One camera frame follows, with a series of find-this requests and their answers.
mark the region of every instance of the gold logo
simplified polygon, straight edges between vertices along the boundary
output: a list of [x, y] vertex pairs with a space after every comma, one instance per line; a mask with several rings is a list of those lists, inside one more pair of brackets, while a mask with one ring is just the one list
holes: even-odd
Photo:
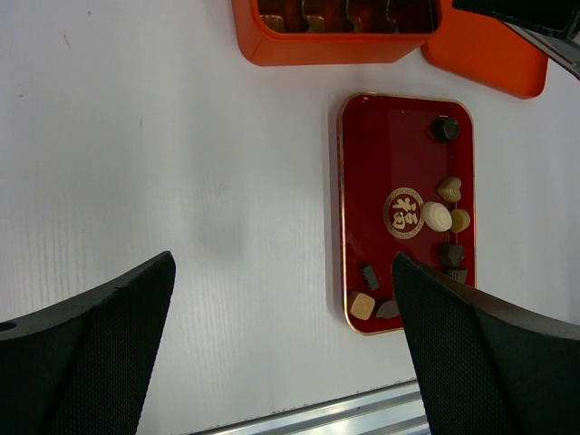
[[382, 219], [397, 238], [415, 237], [423, 228], [423, 199], [412, 188], [397, 188], [384, 201]]

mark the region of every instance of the orange plastic lid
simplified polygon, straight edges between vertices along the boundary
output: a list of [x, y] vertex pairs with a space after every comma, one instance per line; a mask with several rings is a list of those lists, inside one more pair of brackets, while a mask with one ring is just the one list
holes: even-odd
[[500, 21], [458, 11], [440, 0], [440, 28], [421, 47], [435, 66], [520, 98], [546, 84], [547, 56]]

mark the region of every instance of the round white chocolate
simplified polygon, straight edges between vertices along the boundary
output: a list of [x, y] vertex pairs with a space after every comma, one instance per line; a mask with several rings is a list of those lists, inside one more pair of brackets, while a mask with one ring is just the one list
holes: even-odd
[[453, 224], [450, 211], [439, 202], [430, 201], [425, 203], [423, 206], [423, 219], [427, 227], [438, 233], [449, 231]]

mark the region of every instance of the orange box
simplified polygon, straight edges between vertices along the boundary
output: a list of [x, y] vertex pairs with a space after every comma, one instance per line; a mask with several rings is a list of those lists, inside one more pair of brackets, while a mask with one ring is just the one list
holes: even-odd
[[[279, 33], [260, 17], [257, 0], [232, 0], [242, 54], [260, 66], [391, 63], [425, 44], [428, 34]], [[436, 4], [439, 27], [439, 2]]]

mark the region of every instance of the tabletop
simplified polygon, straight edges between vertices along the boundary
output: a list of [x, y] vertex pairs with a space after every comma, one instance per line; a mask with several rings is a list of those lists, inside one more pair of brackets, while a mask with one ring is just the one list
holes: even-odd
[[229, 0], [0, 4], [0, 321], [170, 250], [178, 273], [139, 434], [414, 377], [403, 332], [335, 306], [336, 115], [356, 92], [464, 103], [478, 286], [580, 323], [580, 84], [523, 101], [428, 65], [260, 68]]

